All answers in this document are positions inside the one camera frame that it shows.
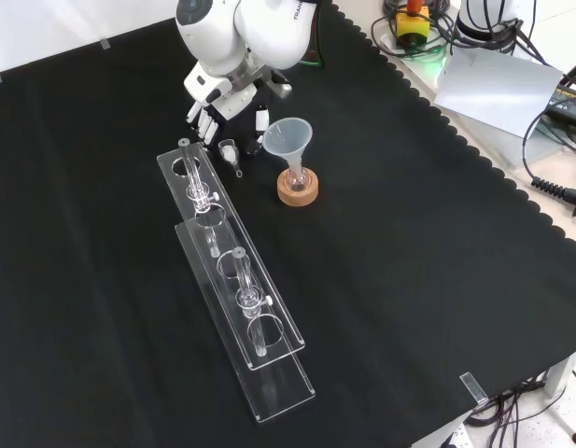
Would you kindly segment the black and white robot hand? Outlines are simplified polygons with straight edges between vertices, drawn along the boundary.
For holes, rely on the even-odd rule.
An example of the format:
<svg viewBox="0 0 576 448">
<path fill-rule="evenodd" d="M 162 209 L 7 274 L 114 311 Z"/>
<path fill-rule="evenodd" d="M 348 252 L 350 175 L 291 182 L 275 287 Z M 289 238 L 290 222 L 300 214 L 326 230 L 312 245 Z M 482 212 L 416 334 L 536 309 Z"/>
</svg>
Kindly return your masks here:
<svg viewBox="0 0 576 448">
<path fill-rule="evenodd" d="M 243 63 L 226 75 L 212 75 L 202 61 L 195 63 L 183 82 L 192 100 L 186 122 L 205 147 L 215 141 L 225 123 L 253 102 L 271 73 L 268 65 L 254 62 Z"/>
</svg>

